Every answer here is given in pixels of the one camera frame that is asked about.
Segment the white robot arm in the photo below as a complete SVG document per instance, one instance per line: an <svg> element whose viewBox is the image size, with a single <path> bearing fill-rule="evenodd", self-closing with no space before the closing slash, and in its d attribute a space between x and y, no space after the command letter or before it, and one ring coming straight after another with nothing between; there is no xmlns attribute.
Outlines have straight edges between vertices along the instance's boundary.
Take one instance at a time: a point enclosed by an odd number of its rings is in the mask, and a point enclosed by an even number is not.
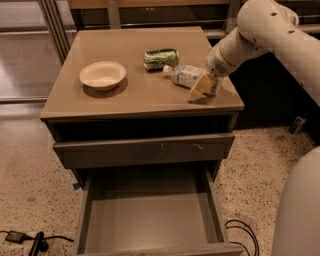
<svg viewBox="0 0 320 256"><path fill-rule="evenodd" d="M297 15L274 0L248 0L237 26L205 58L207 70L225 77L270 51L320 104L320 41L297 24ZM320 147L305 154L286 179L271 256L320 256Z"/></svg>

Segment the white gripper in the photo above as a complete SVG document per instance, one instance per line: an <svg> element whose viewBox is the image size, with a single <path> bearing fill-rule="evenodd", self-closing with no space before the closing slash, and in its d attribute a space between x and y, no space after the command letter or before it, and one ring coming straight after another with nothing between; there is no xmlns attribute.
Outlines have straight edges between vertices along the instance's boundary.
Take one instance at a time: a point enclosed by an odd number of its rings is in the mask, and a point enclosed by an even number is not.
<svg viewBox="0 0 320 256"><path fill-rule="evenodd" d="M195 81L188 93L188 100L195 101L208 93L217 83L216 77L226 77L240 66L239 55L231 44L219 41L205 58L207 70Z"/></svg>

